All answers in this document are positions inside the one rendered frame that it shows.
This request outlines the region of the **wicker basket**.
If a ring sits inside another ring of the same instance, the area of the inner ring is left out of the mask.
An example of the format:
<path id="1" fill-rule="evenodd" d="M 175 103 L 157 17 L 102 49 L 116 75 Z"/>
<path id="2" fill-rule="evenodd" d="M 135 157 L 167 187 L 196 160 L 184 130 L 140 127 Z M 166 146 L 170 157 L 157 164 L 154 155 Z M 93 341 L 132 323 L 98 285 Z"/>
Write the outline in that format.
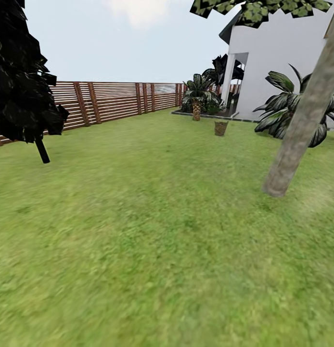
<path id="1" fill-rule="evenodd" d="M 228 122 L 215 122 L 215 135 L 223 136 L 225 134 Z"/>

